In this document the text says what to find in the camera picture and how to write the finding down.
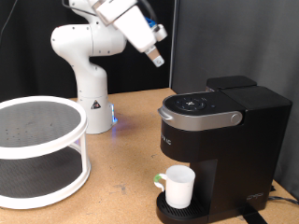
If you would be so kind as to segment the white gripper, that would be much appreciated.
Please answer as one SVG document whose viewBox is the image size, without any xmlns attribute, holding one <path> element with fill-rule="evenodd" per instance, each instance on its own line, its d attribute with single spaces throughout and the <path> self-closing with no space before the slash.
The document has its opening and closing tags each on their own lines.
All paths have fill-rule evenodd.
<svg viewBox="0 0 299 224">
<path fill-rule="evenodd" d="M 146 19 L 137 6 L 131 7 L 114 21 L 129 42 L 139 51 L 145 52 L 156 67 L 164 64 L 164 58 L 155 46 L 156 40 Z"/>
</svg>

